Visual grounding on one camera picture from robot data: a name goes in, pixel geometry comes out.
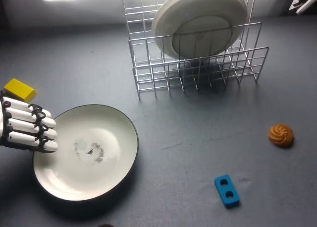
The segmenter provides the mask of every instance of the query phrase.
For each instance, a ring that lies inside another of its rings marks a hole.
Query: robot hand
[[[9,148],[52,153],[57,151],[55,120],[35,104],[5,96],[0,91],[0,145]]]

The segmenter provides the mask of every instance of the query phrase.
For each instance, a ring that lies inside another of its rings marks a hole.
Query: wire dish rack
[[[202,33],[214,35],[221,30],[242,31],[233,45],[220,54],[192,59],[169,57],[155,43],[158,38],[164,43],[168,37],[177,36],[181,44],[182,38],[188,35],[153,36],[152,20],[166,0],[122,1],[129,35],[132,70],[139,99],[141,92],[149,90],[154,90],[155,95],[158,89],[166,89],[170,92],[177,86],[183,91],[189,87],[195,87],[199,91],[202,84],[212,87],[220,82],[226,85],[232,79],[240,84],[244,76],[252,76],[255,82],[258,81],[269,48],[257,47],[262,24],[250,23],[254,0],[244,0],[248,10],[248,24],[192,33],[197,38]]]

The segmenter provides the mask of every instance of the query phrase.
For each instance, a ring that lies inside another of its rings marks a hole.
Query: blue block
[[[214,180],[214,184],[217,187],[217,190],[225,207],[231,208],[239,205],[240,198],[236,189],[234,188],[229,175],[226,174],[216,177],[216,179]]]

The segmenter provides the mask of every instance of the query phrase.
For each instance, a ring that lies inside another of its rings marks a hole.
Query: plate
[[[173,58],[207,57],[230,47],[243,30],[232,27],[245,24],[246,18],[243,0],[167,0],[153,19],[152,31],[154,36],[172,35],[155,41]]]
[[[58,151],[33,156],[35,176],[47,192],[69,201],[88,200],[109,192],[128,175],[139,141],[124,113],[86,105],[55,120]]]

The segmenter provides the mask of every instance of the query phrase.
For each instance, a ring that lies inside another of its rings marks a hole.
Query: gray table surface
[[[33,176],[32,153],[0,148],[0,226],[308,227],[317,222],[317,17],[264,21],[269,46],[258,85],[226,91],[135,89],[123,25],[2,35],[0,85],[15,77],[32,101],[58,115],[84,104],[126,113],[140,139],[135,168],[96,202],[68,203]],[[291,149],[272,145],[269,128],[293,128]],[[213,180],[229,174],[241,205],[225,209]]]

